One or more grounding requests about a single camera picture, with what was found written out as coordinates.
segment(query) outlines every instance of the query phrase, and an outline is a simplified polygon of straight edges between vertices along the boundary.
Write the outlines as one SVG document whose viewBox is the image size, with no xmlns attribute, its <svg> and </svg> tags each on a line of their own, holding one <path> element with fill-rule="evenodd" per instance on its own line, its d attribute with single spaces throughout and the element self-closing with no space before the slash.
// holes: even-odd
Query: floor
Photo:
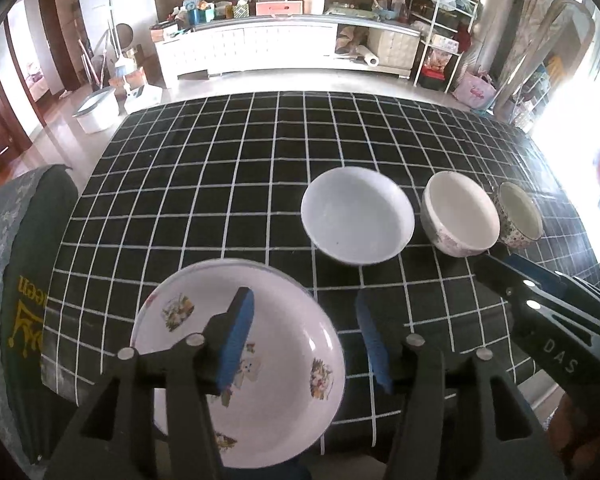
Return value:
<svg viewBox="0 0 600 480">
<path fill-rule="evenodd" d="M 344 70 L 265 70 L 213 78 L 183 76 L 177 88 L 163 92 L 162 102 L 251 91 L 302 90 L 366 92 L 467 109 L 449 94 L 414 88 L 410 81 L 396 76 Z M 112 127 L 86 134 L 72 114 L 88 94 L 90 88 L 83 86 L 60 101 L 59 106 L 45 117 L 47 127 L 33 137 L 33 146 L 0 174 L 0 185 L 45 164 L 65 164 L 71 168 L 69 174 L 82 192 L 109 140 L 126 116 L 121 102 L 120 116 Z"/>
</svg>

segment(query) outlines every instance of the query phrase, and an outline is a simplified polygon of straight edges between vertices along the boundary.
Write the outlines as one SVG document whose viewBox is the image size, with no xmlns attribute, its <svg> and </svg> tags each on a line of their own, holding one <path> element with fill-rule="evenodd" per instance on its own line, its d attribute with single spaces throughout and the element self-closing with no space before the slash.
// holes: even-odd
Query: patterned bowl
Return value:
<svg viewBox="0 0 600 480">
<path fill-rule="evenodd" d="M 522 248 L 542 236 L 542 215 L 538 207 L 520 187 L 503 182 L 493 203 L 500 216 L 500 240 L 509 247 Z"/>
<path fill-rule="evenodd" d="M 240 286 L 255 313 L 233 383 L 208 396 L 222 463 L 261 468 L 295 457 L 329 427 L 345 383 L 342 347 L 331 321 L 286 274 L 247 260 L 207 260 L 162 282 L 136 317 L 131 346 L 170 348 L 225 312 Z M 168 433 L 165 391 L 154 395 L 154 422 Z"/>
<path fill-rule="evenodd" d="M 420 221 L 431 243 L 456 258 L 489 249 L 500 231 L 498 212 L 489 195 L 455 171 L 440 171 L 429 179 Z"/>
</svg>

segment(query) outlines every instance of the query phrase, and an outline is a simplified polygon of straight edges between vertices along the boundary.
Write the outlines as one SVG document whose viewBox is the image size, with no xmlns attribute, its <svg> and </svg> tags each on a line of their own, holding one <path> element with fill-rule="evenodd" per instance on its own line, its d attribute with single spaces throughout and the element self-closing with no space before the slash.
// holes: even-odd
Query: screw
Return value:
<svg viewBox="0 0 600 480">
<path fill-rule="evenodd" d="M 489 361 L 493 357 L 493 352 L 484 346 L 475 351 L 475 355 L 482 361 Z"/>
<path fill-rule="evenodd" d="M 422 346 L 424 345 L 424 338 L 420 334 L 409 334 L 407 336 L 407 345 Z"/>
<path fill-rule="evenodd" d="M 205 337 L 202 334 L 191 334 L 187 336 L 189 346 L 202 346 L 205 343 Z"/>
<path fill-rule="evenodd" d="M 127 361 L 136 354 L 136 351 L 131 347 L 121 348 L 118 351 L 118 359 Z"/>
</svg>

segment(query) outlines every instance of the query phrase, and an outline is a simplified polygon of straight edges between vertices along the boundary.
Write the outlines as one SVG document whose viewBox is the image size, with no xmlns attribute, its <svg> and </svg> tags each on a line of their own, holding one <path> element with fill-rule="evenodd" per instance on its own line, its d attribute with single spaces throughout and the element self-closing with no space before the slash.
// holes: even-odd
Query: plate rim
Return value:
<svg viewBox="0 0 600 480">
<path fill-rule="evenodd" d="M 338 331 L 336 330 L 336 327 L 333 325 L 333 321 L 331 321 L 331 318 L 328 316 L 328 314 L 324 311 L 324 309 L 320 306 L 320 303 L 318 303 L 318 301 L 309 293 L 308 290 L 306 290 L 306 288 L 304 286 L 301 285 L 301 283 L 299 283 L 298 281 L 296 281 L 295 279 L 293 279 L 291 276 L 289 276 L 288 274 L 285 274 L 284 272 L 282 272 L 281 270 L 278 270 L 274 267 L 271 266 L 267 266 L 266 264 L 261 264 L 260 262 L 255 262 L 253 260 L 246 260 L 243 258 L 212 258 L 210 260 L 203 260 L 201 262 L 197 262 L 195 264 L 191 264 L 187 267 L 183 267 L 182 269 L 174 272 L 171 276 L 169 276 L 168 278 L 166 278 L 163 282 L 160 283 L 160 285 L 158 285 L 150 294 L 149 296 L 146 298 L 146 300 L 144 300 L 142 307 L 140 308 L 140 310 L 138 311 L 138 315 L 136 316 L 136 320 L 134 321 L 134 326 L 133 329 L 131 331 L 131 338 L 129 341 L 129 346 L 131 346 L 132 348 L 135 348 L 135 343 L 136 340 L 138 339 L 138 327 L 140 326 L 140 324 L 142 323 L 142 320 L 144 319 L 144 316 L 148 310 L 148 308 L 153 304 L 146 304 L 147 300 L 153 295 L 155 294 L 161 287 L 167 287 L 171 282 L 174 282 L 176 279 L 178 279 L 179 277 L 183 276 L 184 274 L 187 274 L 188 272 L 191 272 L 192 270 L 199 270 L 199 269 L 209 269 L 209 268 L 213 268 L 213 267 L 224 267 L 224 266 L 247 266 L 247 267 L 251 267 L 257 270 L 264 270 L 266 272 L 271 272 L 275 275 L 277 275 L 279 278 L 282 278 L 284 280 L 287 280 L 291 285 L 295 286 L 295 288 L 297 288 L 302 294 L 306 295 L 307 298 L 309 300 L 311 300 L 313 303 L 315 303 L 315 305 L 323 312 L 323 314 L 326 316 L 326 318 L 329 320 L 331 327 L 333 329 L 333 334 L 335 336 L 335 339 L 337 341 L 336 344 L 334 344 L 334 350 L 339 349 L 339 352 L 337 352 L 339 355 L 342 356 L 342 393 L 340 394 L 340 398 L 338 399 L 337 405 L 333 411 L 333 415 L 331 416 L 331 418 L 329 419 L 329 423 L 327 424 L 327 426 L 322 430 L 322 432 L 320 433 L 320 435 L 312 440 L 306 447 L 303 447 L 302 450 L 300 450 L 297 454 L 286 458 L 285 460 L 290 460 L 291 458 L 300 455 L 302 452 L 304 452 L 305 450 L 309 449 L 314 442 L 316 442 L 317 440 L 319 440 L 324 433 L 329 429 L 329 427 L 332 425 L 333 423 L 333 419 L 336 417 L 336 415 L 338 414 L 338 411 L 340 410 L 340 407 L 342 405 L 342 400 L 344 399 L 344 393 L 345 393 L 345 387 L 346 387 L 346 381 L 347 381 L 347 361 L 346 361 L 346 356 L 344 353 L 344 349 L 342 347 L 342 343 L 340 341 L 340 338 L 338 337 Z M 152 416 L 152 424 L 155 425 L 154 422 L 154 416 Z M 247 468 L 263 468 L 263 467 L 268 467 L 268 466 L 273 466 L 282 462 L 262 462 L 261 464 L 257 464 L 257 465 L 250 465 Z M 235 468 L 244 468 L 242 466 L 235 466 L 232 465 L 230 467 L 235 467 Z"/>
<path fill-rule="evenodd" d="M 380 176 L 381 178 L 385 179 L 386 181 L 388 181 L 394 188 L 397 188 L 403 195 L 404 195 L 404 199 L 406 200 L 406 203 L 409 205 L 409 209 L 411 211 L 411 233 L 408 237 L 406 237 L 406 241 L 405 243 L 398 248 L 398 250 L 396 251 L 392 251 L 391 254 L 389 256 L 386 256 L 384 259 L 382 260 L 346 260 L 340 256 L 336 256 L 336 254 L 334 254 L 332 251 L 328 251 L 326 250 L 321 244 L 319 244 L 316 240 L 314 240 L 314 238 L 310 235 L 310 231 L 307 228 L 306 222 L 304 221 L 305 215 L 302 212 L 304 209 L 304 204 L 305 204 L 305 197 L 307 196 L 307 193 L 309 192 L 309 190 L 311 189 L 311 186 L 317 182 L 318 180 L 320 180 L 323 176 L 329 174 L 329 173 L 334 173 L 336 171 L 347 171 L 349 172 L 353 172 L 353 173 L 366 173 L 369 172 L 371 174 L 376 174 L 378 176 Z M 304 228 L 304 231 L 306 232 L 307 236 L 309 237 L 309 240 L 311 240 L 311 242 L 318 248 L 320 249 L 324 254 L 326 254 L 328 257 L 333 258 L 334 260 L 341 262 L 343 264 L 346 265 L 351 265 L 351 266 L 368 266 L 368 265 L 375 265 L 375 264 L 380 264 L 382 262 L 386 262 L 387 260 L 391 260 L 392 258 L 395 258 L 398 254 L 400 254 L 402 252 L 402 250 L 409 245 L 409 242 L 411 241 L 411 239 L 413 238 L 413 234 L 415 232 L 415 227 L 416 227 L 416 218 L 415 218 L 415 211 L 413 210 L 413 205 L 411 205 L 411 200 L 409 200 L 409 197 L 402 191 L 402 188 L 400 188 L 400 186 L 398 186 L 392 179 L 390 179 L 389 177 L 387 177 L 386 175 L 380 173 L 379 171 L 375 171 L 375 170 L 370 170 L 369 168 L 362 168 L 361 166 L 340 166 L 338 168 L 332 168 L 328 171 L 325 171 L 324 173 L 321 173 L 320 175 L 318 175 L 316 178 L 314 178 L 309 185 L 306 187 L 306 189 L 304 190 L 304 193 L 302 194 L 302 202 L 300 203 L 300 219 L 302 221 L 302 227 Z"/>
</svg>

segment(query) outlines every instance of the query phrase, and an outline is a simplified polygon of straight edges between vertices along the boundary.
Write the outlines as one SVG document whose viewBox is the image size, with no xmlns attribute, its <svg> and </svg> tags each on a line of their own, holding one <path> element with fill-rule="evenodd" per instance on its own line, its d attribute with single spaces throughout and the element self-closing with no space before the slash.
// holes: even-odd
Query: table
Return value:
<svg viewBox="0 0 600 480">
<path fill-rule="evenodd" d="M 390 261 L 346 267 L 316 250 L 299 216 L 319 174 L 381 171 L 416 212 L 409 245 Z M 471 260 L 435 250 L 419 222 L 424 187 L 453 169 L 485 189 L 527 190 L 544 237 L 523 256 L 600 284 L 573 205 L 535 144 L 518 129 L 459 110 L 367 94 L 234 94 L 132 114 L 97 164 L 73 212 L 45 311 L 42 377 L 80 404 L 129 344 L 143 301 L 170 274 L 208 258 L 246 258 L 304 285 L 338 331 L 347 365 L 340 411 L 322 450 L 372 445 L 395 425 L 401 400 L 374 384 L 354 297 L 392 308 L 408 330 L 445 351 L 487 345 L 517 383 L 536 364 L 509 339 L 510 309 L 473 279 Z"/>
</svg>

